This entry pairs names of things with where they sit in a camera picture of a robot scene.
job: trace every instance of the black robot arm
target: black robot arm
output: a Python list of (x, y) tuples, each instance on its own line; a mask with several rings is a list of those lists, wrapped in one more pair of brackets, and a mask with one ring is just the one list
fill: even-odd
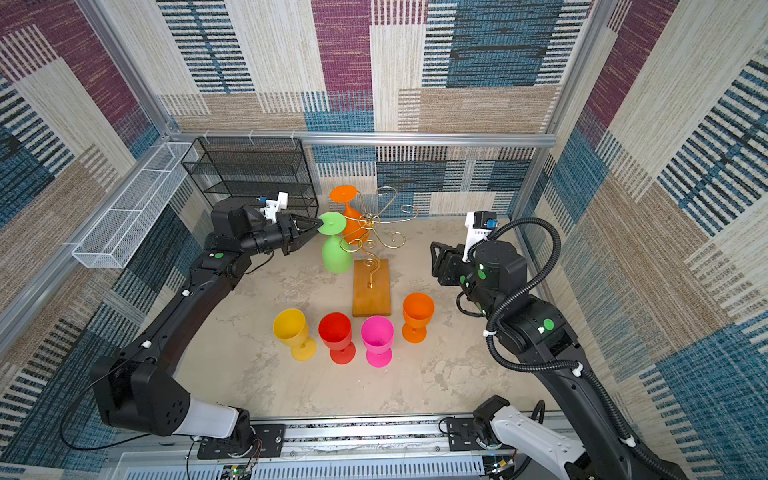
[(90, 377), (105, 424), (153, 435), (218, 439), (217, 449), (231, 456), (250, 448), (247, 410), (197, 401), (172, 375), (210, 312), (250, 267), (251, 255), (277, 249), (288, 255), (322, 225), (281, 211), (270, 220), (257, 209), (263, 206), (264, 200), (256, 207), (238, 198), (219, 202), (211, 212), (214, 231), (184, 286), (136, 340), (93, 365)]
[[(492, 212), (475, 212), (478, 214), (495, 218)], [(551, 269), (559, 254), (557, 231), (541, 219), (521, 219), (516, 223), (536, 223), (550, 231), (553, 245), (557, 245), (548, 262)], [(678, 465), (660, 460), (641, 444), (591, 371), (578, 337), (562, 313), (552, 304), (529, 295), (532, 285), (526, 281), (525, 259), (510, 243), (496, 240), (506, 230), (496, 230), (487, 240), (470, 246), (470, 253), (474, 254), (469, 255), (468, 262), (462, 261), (464, 245), (450, 247), (433, 242), (432, 275), (441, 285), (462, 288), (457, 303), (461, 296), (466, 296), (481, 316), (495, 321), (493, 326), (492, 322), (486, 326), (486, 339), (497, 362), (509, 369), (533, 373), (557, 401), (587, 451), (578, 462), (566, 465), (570, 478), (685, 478)], [(519, 363), (510, 362), (495, 351), (494, 337), (517, 356)], [(501, 444), (492, 420), (503, 403), (487, 403), (496, 408), (478, 409), (475, 429), (486, 445)]]

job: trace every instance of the marble-pattern floor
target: marble-pattern floor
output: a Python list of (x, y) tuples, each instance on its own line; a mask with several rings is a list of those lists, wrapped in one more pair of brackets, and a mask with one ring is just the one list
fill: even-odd
[[(405, 246), (377, 250), (389, 258), (390, 319), (396, 331), (386, 368), (374, 369), (365, 359), (360, 339), (364, 319), (352, 317), (352, 269), (325, 271), (320, 251), (326, 237), (318, 235), (288, 257), (276, 253), (240, 281), (197, 332), (177, 381), (198, 399), (244, 407), (254, 417), (471, 412), (494, 394), (520, 410), (532, 409), (539, 399), (556, 409), (533, 375), (511, 372), (493, 361), (482, 336), (485, 321), (461, 314), (455, 306), (458, 287), (440, 286), (431, 277), (429, 244), (463, 243), (463, 223), (463, 217), (399, 223), (397, 230), (408, 239)], [(516, 243), (512, 232), (502, 239)], [(254, 257), (254, 265), (265, 259)], [(427, 293), (436, 304), (429, 334), (419, 344), (406, 342), (400, 333), (402, 301), (412, 292)], [(295, 361), (272, 334), (274, 318), (292, 307), (306, 314), (317, 341), (317, 354), (307, 362)], [(345, 313), (353, 322), (357, 354), (344, 366), (331, 361), (317, 336), (318, 323), (331, 312)]]

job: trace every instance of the patterned wallpaper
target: patterned wallpaper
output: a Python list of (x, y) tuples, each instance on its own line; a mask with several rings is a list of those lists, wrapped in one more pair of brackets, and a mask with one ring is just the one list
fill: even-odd
[[(0, 362), (0, 477), (97, 478), (108, 451), (65, 448), (58, 439), (63, 407), (88, 384), (99, 357), (114, 355), (155, 319), (212, 229), (210, 208), (187, 178), (124, 270), (78, 266), (69, 276)], [(114, 436), (87, 396), (67, 439), (88, 447)]]
[(72, 0), (0, 2), (0, 311), (157, 137)]
[(595, 54), (525, 208), (548, 285), (662, 458), (768, 478), (768, 3), (620, 0)]
[(183, 129), (538, 133), (591, 0), (102, 0)]
[[(305, 145), (304, 150), (321, 213), (343, 210), (329, 199), (339, 185), (354, 185), (371, 209), (384, 200), (376, 198), (377, 187), (394, 187), (399, 194), (384, 217), (401, 217), (403, 204), (418, 207), (420, 217), (466, 215), (470, 210), (511, 213), (535, 152), (512, 147), (345, 145)], [(360, 208), (357, 202), (353, 205)]]
[[(157, 138), (72, 0), (0, 2), (0, 310)], [(0, 359), (1, 477), (95, 476), (104, 453), (65, 449), (57, 412), (95, 358), (159, 311), (200, 249), (204, 201), (189, 185), (175, 200), (125, 271), (78, 267)], [(98, 445), (114, 433), (88, 406), (70, 435)]]

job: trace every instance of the white wire basket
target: white wire basket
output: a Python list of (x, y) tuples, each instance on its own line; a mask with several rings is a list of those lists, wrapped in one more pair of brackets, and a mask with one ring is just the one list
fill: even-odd
[(167, 142), (154, 153), (72, 252), (87, 268), (125, 268), (197, 161), (191, 143)]

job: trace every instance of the cable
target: cable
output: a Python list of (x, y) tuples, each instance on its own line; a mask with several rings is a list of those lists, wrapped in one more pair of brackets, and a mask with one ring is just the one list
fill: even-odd
[(77, 450), (79, 452), (93, 452), (94, 450), (109, 449), (110, 447), (115, 447), (117, 445), (122, 445), (122, 444), (124, 444), (126, 442), (130, 442), (131, 440), (141, 439), (143, 437), (148, 437), (150, 435), (149, 433), (144, 433), (142, 435), (136, 435), (135, 437), (130, 437), (129, 439), (125, 439), (125, 440), (122, 440), (120, 442), (110, 443), (109, 445), (102, 445), (100, 447), (77, 447), (75, 445), (72, 445), (70, 442), (67, 442), (67, 439), (64, 438), (64, 427), (65, 427), (65, 424), (66, 424), (69, 416), (80, 406), (80, 402), (83, 401), (83, 397), (85, 396), (85, 394), (88, 393), (93, 388), (93, 386), (96, 385), (97, 383), (99, 383), (101, 380), (107, 378), (109, 375), (111, 375), (112, 373), (116, 372), (118, 369), (120, 369), (126, 363), (128, 363), (132, 359), (134, 359), (136, 357), (136, 355), (138, 355), (140, 352), (141, 352), (141, 349), (137, 350), (136, 353), (134, 353), (129, 359), (125, 360), (122, 363), (118, 363), (116, 366), (113, 366), (109, 370), (109, 372), (106, 372), (104, 375), (100, 376), (98, 379), (96, 379), (95, 381), (91, 382), (91, 384), (89, 386), (85, 387), (85, 389), (83, 389), (83, 391), (80, 392), (78, 394), (78, 396), (76, 396), (74, 398), (74, 400), (72, 400), (72, 403), (69, 404), (69, 408), (67, 408), (67, 410), (64, 412), (64, 415), (61, 416), (61, 421), (58, 423), (58, 437), (61, 439), (61, 441), (64, 443), (64, 445), (66, 445), (70, 449)]
[(195, 443), (197, 443), (197, 440), (192, 439), (192, 445), (190, 445), (190, 451), (187, 452), (187, 480), (192, 480), (192, 478), (190, 478), (190, 457), (192, 456), (192, 447), (194, 447)]
[[(467, 250), (468, 258), (470, 259), (470, 261), (473, 261), (475, 249), (480, 243), (482, 243), (483, 241), (496, 240), (501, 235), (508, 232), (509, 230), (527, 223), (538, 225), (540, 227), (543, 227), (545, 230), (547, 230), (550, 237), (552, 238), (552, 253), (550, 254), (549, 260), (547, 260), (547, 263), (544, 265), (544, 267), (538, 273), (536, 273), (536, 275), (530, 281), (528, 281), (520, 289), (516, 290), (515, 292), (511, 293), (506, 298), (504, 298), (502, 302), (499, 303), (498, 307), (494, 309), (493, 313), (491, 313), (490, 317), (488, 318), (488, 322), (486, 323), (486, 326), (485, 326), (485, 329), (489, 332), (496, 331), (496, 323), (506, 313), (507, 309), (510, 307), (510, 305), (513, 304), (514, 301), (516, 301), (518, 298), (520, 298), (521, 296), (531, 291), (533, 287), (541, 283), (541, 281), (552, 271), (552, 269), (554, 269), (554, 265), (558, 262), (558, 258), (560, 256), (560, 249), (561, 249), (560, 234), (558, 233), (557, 229), (551, 225), (551, 223), (547, 222), (546, 220), (542, 220), (541, 218), (534, 218), (534, 217), (518, 218), (517, 220), (513, 220), (507, 223), (500, 229), (491, 232), (488, 235), (487, 240), (481, 240), (480, 242), (477, 242), (475, 245), (472, 245), (472, 247), (469, 248), (469, 250)], [(495, 360), (499, 365), (505, 367), (506, 369), (510, 369), (515, 372), (541, 373), (541, 372), (552, 372), (560, 369), (570, 369), (570, 370), (577, 371), (583, 368), (583, 365), (580, 362), (576, 362), (573, 360), (555, 360), (553, 362), (546, 362), (546, 363), (539, 363), (539, 364), (522, 364), (522, 363), (510, 362), (498, 352), (498, 350), (496, 349), (496, 345), (494, 343), (493, 337), (494, 337), (493, 335), (486, 336), (485, 344), (488, 347), (488, 351), (491, 353), (491, 357), (493, 357), (493, 360)], [(630, 446), (630, 451), (638, 460), (643, 462), (651, 470), (654, 470), (659, 475), (669, 478), (670, 480), (687, 480), (687, 478), (680, 477), (679, 475), (676, 475), (675, 473), (670, 471), (668, 468), (666, 468), (664, 465), (661, 464), (658, 457), (653, 452), (647, 450), (647, 448), (644, 445), (637, 443), (637, 440), (630, 433), (630, 429), (626, 423), (626, 420), (624, 420), (624, 417), (622, 416), (621, 412), (619, 412), (618, 407), (616, 406), (616, 404), (614, 403), (613, 399), (608, 394), (608, 392), (605, 390), (605, 387), (603, 387), (602, 383), (600, 383), (600, 379), (598, 379), (598, 376), (596, 376), (594, 372), (592, 372), (591, 370), (584, 370), (581, 372), (581, 378), (585, 379), (587, 383), (589, 383), (589, 385), (595, 391), (595, 394), (600, 399), (600, 403), (605, 409), (605, 412), (607, 413), (608, 418), (611, 420), (611, 424), (616, 429), (616, 432), (619, 434), (620, 440), (622, 442), (625, 442), (627, 440), (631, 440), (632, 442), (635, 442), (634, 445), (630, 445), (629, 443), (628, 445)]]
[[(263, 446), (263, 443), (261, 442), (261, 439), (257, 437), (257, 440), (259, 441), (259, 448), (253, 453), (253, 455), (250, 456), (248, 459), (248, 463), (245, 464), (245, 471), (248, 472), (249, 468), (256, 468), (256, 465), (259, 463), (259, 457), (261, 456), (261, 447)], [(253, 463), (253, 466), (250, 466), (250, 461), (253, 460), (253, 457), (256, 457), (256, 461)]]
[(464, 313), (465, 315), (482, 317), (483, 316), (482, 313), (470, 312), (470, 311), (464, 310), (462, 308), (462, 296), (463, 295), (464, 295), (464, 292), (462, 291), (462, 292), (459, 292), (458, 296), (456, 297), (456, 308), (458, 308), (458, 311), (461, 312), (461, 313)]
[(275, 250), (272, 250), (272, 254), (270, 255), (270, 258), (266, 259), (266, 262), (262, 263), (259, 266), (255, 266), (250, 272), (245, 272), (243, 273), (243, 275), (250, 275), (251, 273), (261, 268), (262, 266), (267, 265), (270, 262), (270, 260), (272, 260), (274, 257), (275, 257)]
[(443, 423), (445, 420), (447, 420), (447, 419), (454, 419), (454, 418), (455, 418), (455, 417), (442, 417), (442, 418), (441, 418), (441, 419), (440, 419), (440, 420), (437, 422), (437, 429), (440, 431), (440, 433), (442, 433), (443, 435), (448, 435), (448, 432), (443, 432), (443, 431), (442, 431), (442, 429), (440, 428), (440, 425), (441, 425), (441, 424), (442, 424), (442, 423)]
[[(544, 403), (544, 400), (539, 400), (538, 402), (536, 402), (536, 406), (533, 408), (533, 412), (531, 412), (531, 418), (543, 424), (545, 410), (546, 410), (546, 405)], [(526, 457), (525, 460), (523, 460), (522, 464), (520, 465), (520, 468), (516, 468), (515, 471), (512, 472), (512, 476), (509, 477), (507, 480), (515, 480), (517, 477), (522, 475), (523, 471), (528, 467), (529, 463), (531, 463), (531, 457)]]

